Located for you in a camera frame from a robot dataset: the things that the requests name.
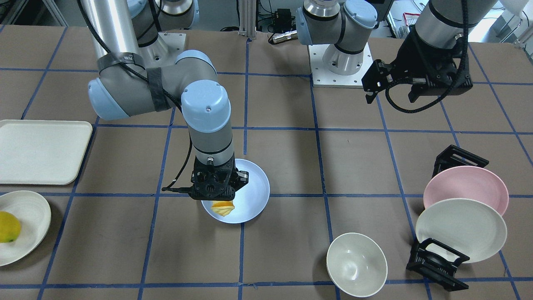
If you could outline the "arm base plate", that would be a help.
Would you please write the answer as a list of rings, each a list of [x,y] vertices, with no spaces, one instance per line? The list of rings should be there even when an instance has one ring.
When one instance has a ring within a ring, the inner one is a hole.
[[[140,47],[139,54],[144,59],[145,67],[173,65],[177,56],[185,50],[186,41],[185,33],[161,32],[152,44]]]
[[[362,52],[346,54],[335,45],[309,45],[313,86],[324,88],[362,88],[362,77],[373,62],[367,43]]]

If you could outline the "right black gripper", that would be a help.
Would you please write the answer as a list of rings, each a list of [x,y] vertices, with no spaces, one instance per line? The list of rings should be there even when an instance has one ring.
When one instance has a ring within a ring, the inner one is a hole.
[[[236,167],[235,160],[215,166],[196,160],[190,197],[194,200],[232,201],[236,192],[249,182],[249,172]]]

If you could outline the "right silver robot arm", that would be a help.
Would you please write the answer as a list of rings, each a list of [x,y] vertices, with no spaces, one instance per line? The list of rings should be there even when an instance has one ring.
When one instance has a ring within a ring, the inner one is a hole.
[[[125,0],[79,0],[95,40],[99,76],[88,84],[97,115],[107,121],[177,108],[188,126],[189,150],[195,150],[192,186],[163,187],[194,200],[231,201],[248,183],[248,172],[235,164],[232,105],[209,57],[184,50],[170,63],[143,55]]]

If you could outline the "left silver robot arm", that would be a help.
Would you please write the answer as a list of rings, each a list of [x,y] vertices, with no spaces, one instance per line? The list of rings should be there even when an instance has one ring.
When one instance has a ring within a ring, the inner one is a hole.
[[[494,0],[430,0],[402,42],[391,63],[372,62],[362,76],[366,101],[400,84],[409,84],[408,99],[460,95],[472,89],[468,35],[494,6]],[[341,74],[340,58],[360,58],[378,13],[365,0],[305,0],[296,13],[296,30],[303,45],[329,45],[334,56],[325,61]]]

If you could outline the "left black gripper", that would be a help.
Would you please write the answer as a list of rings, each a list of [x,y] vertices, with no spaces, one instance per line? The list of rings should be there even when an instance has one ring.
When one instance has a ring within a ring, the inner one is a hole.
[[[372,62],[362,78],[367,104],[372,104],[378,93],[394,84],[410,84],[408,100],[415,103],[419,97],[440,96],[449,87],[450,95],[461,95],[473,87],[469,72],[468,54],[464,53],[465,37],[453,38],[451,49],[440,49],[424,42],[412,30],[400,46],[396,59],[385,63]]]

